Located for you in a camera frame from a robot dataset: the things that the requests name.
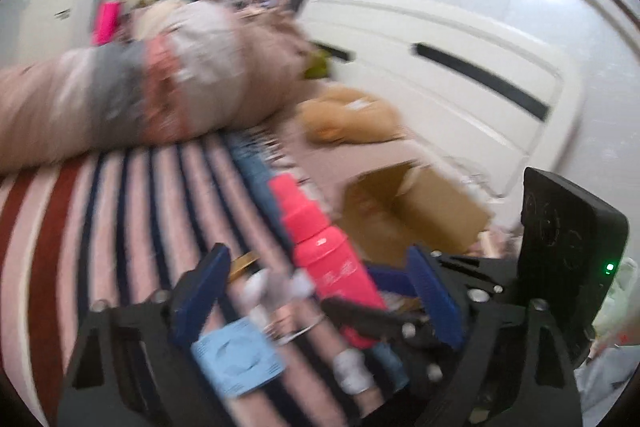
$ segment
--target hot pink bottle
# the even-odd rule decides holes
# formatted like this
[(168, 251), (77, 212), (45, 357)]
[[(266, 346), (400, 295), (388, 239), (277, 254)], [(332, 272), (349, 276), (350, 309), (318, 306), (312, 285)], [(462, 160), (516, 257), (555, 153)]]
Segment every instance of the hot pink bottle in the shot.
[[(337, 296), (363, 306), (385, 309), (376, 285), (346, 234), (331, 224), (317, 203), (307, 199), (293, 177), (281, 174), (272, 178), (269, 185), (282, 211), (282, 223), (296, 245), (293, 262), (308, 272), (318, 296)], [(343, 328), (342, 334), (359, 349), (375, 344), (350, 328)]]

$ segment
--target gray stripe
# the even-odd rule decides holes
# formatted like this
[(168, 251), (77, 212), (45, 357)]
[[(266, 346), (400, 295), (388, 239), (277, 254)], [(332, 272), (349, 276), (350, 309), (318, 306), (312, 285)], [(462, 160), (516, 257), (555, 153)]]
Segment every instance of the gray stripe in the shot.
[(96, 50), (90, 94), (92, 137), (100, 149), (140, 142), (145, 43), (110, 42)]

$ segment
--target red stripe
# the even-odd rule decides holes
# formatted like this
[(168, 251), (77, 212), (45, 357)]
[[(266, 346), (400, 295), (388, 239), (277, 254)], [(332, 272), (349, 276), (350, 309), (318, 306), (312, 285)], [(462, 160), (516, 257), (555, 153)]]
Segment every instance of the red stripe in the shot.
[(65, 163), (56, 181), (33, 252), (29, 285), (29, 350), (33, 383), (49, 425), (56, 424), (62, 389), (62, 344), (58, 330), (58, 261), (71, 196), (84, 158)]
[[(0, 277), (2, 275), (2, 269), (4, 268), (4, 258), (6, 251), (9, 248), (9, 242), (11, 241), (11, 235), (14, 231), (15, 220), (20, 212), (20, 207), (24, 201), (24, 197), (27, 194), (27, 190), (31, 182), (36, 175), (37, 169), (28, 169), (21, 171), (15, 179), (14, 186), (11, 187), (9, 195), (4, 202), (4, 208), (2, 214), (0, 214)], [(2, 317), (0, 316), (0, 328), (2, 328)], [(2, 347), (0, 346), (0, 365), (2, 363)]]

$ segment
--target white door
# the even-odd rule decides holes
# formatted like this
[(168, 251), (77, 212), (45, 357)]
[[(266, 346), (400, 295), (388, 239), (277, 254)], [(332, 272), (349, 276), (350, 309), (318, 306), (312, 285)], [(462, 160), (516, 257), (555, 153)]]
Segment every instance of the white door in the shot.
[(75, 0), (24, 0), (14, 62), (29, 64), (68, 50)]

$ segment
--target pink bottle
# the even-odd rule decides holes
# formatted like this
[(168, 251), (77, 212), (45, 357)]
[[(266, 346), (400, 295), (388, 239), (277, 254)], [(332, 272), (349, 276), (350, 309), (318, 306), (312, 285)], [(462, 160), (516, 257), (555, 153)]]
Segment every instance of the pink bottle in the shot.
[[(309, 273), (319, 297), (338, 296), (385, 309), (376, 285), (346, 234), (331, 224), (317, 203), (306, 198), (290, 174), (281, 174), (269, 184), (283, 213), (282, 223), (296, 244), (293, 262)], [(350, 328), (344, 328), (342, 334), (359, 349), (375, 344)]]
[(98, 8), (94, 27), (94, 46), (111, 42), (118, 29), (120, 16), (120, 0), (105, 0)]

